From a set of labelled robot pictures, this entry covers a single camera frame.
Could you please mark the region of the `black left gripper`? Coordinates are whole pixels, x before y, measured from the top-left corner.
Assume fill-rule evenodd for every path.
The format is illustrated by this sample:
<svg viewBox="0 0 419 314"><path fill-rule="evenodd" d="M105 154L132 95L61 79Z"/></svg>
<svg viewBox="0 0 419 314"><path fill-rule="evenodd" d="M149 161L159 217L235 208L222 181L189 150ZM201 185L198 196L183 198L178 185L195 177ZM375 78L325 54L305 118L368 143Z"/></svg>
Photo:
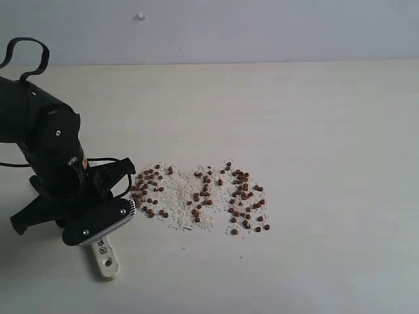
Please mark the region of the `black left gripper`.
<svg viewBox="0 0 419 314"><path fill-rule="evenodd" d="M14 231L24 235L29 227L56 220L65 224L87 210L113 198L111 189L124 176L128 187L116 198L122 198L132 187L136 173L129 158L65 158L42 159L31 165L35 172L29 181L39 193L32 202L10 217Z"/></svg>

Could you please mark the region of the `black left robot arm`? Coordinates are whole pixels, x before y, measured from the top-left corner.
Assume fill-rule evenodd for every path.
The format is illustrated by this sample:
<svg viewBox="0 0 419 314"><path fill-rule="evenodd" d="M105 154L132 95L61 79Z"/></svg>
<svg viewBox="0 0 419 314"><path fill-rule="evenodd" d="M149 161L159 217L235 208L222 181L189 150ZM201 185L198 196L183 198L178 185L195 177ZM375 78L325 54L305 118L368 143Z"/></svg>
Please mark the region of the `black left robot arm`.
<svg viewBox="0 0 419 314"><path fill-rule="evenodd" d="M29 82L1 79L1 142L15 143L34 175L38 196L10 221L18 234L58 221L67 234L88 237L124 219L132 206L111 189L135 167L129 158L90 166L79 141L81 118Z"/></svg>

